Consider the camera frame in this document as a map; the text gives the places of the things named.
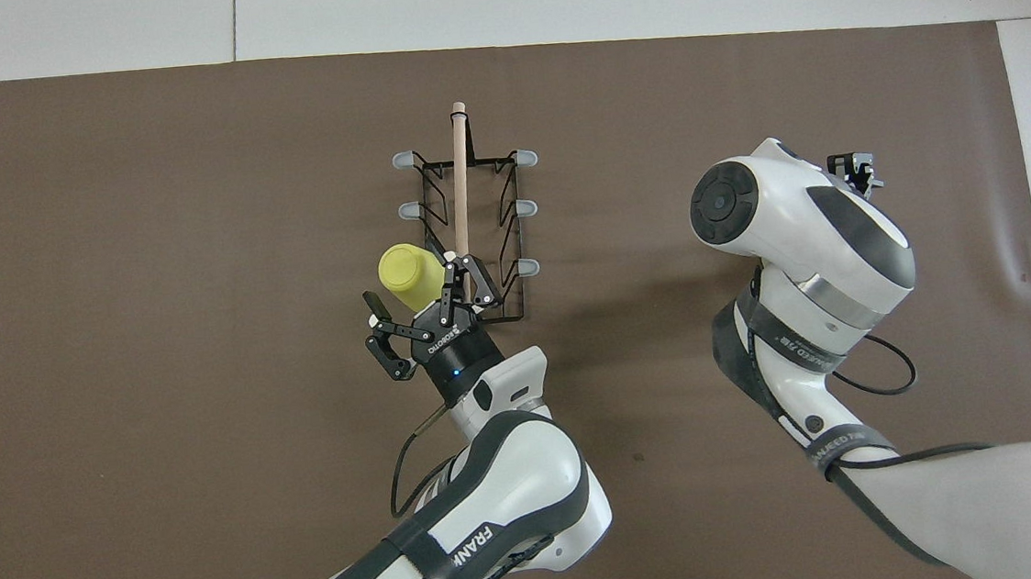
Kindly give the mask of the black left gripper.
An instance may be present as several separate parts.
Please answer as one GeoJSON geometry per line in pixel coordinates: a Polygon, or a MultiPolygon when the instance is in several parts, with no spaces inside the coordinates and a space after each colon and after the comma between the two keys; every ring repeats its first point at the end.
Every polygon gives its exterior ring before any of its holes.
{"type": "MultiPolygon", "coordinates": [[[[469,393],[485,371],[504,361],[489,332],[477,320],[483,309],[501,305],[504,296],[495,290],[487,267],[475,256],[445,257],[445,260],[441,287],[443,321],[452,325],[443,328],[439,303],[434,301],[415,315],[413,327],[434,334],[430,341],[415,340],[415,361],[450,403],[469,393]]],[[[377,293],[364,290],[363,300],[371,312],[367,348],[389,378],[407,381],[415,373],[415,362],[395,353],[389,339],[398,336],[412,340],[414,328],[394,323],[377,293]]]]}

